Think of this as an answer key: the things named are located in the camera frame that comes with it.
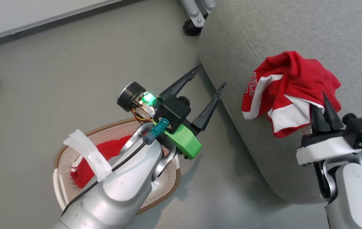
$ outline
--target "green led light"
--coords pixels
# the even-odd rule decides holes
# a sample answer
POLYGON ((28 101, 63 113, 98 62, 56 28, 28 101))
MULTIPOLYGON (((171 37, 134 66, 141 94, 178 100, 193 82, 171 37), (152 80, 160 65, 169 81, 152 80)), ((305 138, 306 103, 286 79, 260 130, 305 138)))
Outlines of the green led light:
POLYGON ((156 97, 154 97, 153 94, 147 93, 147 94, 145 94, 145 95, 142 97, 141 100, 142 100, 143 103, 145 103, 145 104, 152 105, 155 99, 156 99, 156 97))

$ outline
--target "gray couch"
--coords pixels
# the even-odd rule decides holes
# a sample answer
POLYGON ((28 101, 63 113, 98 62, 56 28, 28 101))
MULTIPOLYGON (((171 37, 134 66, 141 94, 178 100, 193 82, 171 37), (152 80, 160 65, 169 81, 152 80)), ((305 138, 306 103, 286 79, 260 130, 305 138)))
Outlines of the gray couch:
POLYGON ((241 101, 253 70, 267 56, 297 51, 318 59, 341 81, 340 116, 362 116, 362 1, 221 0, 200 35, 200 57, 271 188, 289 203, 320 203, 313 166, 297 164, 300 134, 276 139, 265 117, 245 120, 241 101))

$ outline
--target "teal connector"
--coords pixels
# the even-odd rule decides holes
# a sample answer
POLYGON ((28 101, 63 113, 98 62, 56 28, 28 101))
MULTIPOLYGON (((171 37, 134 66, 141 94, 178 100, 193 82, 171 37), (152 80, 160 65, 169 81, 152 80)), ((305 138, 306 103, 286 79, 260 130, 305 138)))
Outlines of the teal connector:
POLYGON ((162 118, 150 132, 146 133, 143 137, 143 142, 147 141, 147 145, 151 145, 154 140, 164 132, 164 130, 169 126, 169 121, 166 118, 162 118))

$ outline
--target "gray floor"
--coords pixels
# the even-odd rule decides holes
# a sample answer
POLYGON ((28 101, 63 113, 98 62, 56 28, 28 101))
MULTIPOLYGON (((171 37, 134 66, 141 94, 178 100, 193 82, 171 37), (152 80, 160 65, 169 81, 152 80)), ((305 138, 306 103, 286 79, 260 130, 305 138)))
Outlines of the gray floor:
MULTIPOLYGON (((127 83, 158 94, 199 63, 186 19, 177 0, 134 1, 0 40, 0 228, 50 228, 61 213, 53 161, 67 135, 131 117, 116 105, 127 83)), ((182 91, 190 119, 213 91, 204 73, 182 91)), ((128 228, 328 227, 324 205, 273 194, 223 107, 198 139, 175 194, 128 228)))

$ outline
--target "green 3d-printed part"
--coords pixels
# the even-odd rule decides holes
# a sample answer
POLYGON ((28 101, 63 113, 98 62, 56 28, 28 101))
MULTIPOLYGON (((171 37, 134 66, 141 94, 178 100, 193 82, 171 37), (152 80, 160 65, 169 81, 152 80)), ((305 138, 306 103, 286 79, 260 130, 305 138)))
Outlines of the green 3d-printed part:
POLYGON ((153 94, 151 94, 149 92, 141 98, 143 103, 149 104, 149 105, 153 105, 153 102, 155 99, 156 99, 156 97, 154 97, 153 94))
POLYGON ((187 156, 190 160, 194 159, 202 149, 202 145, 198 139, 196 139, 195 135, 182 124, 173 134, 166 130, 164 131, 164 134, 167 135, 182 154, 187 156))

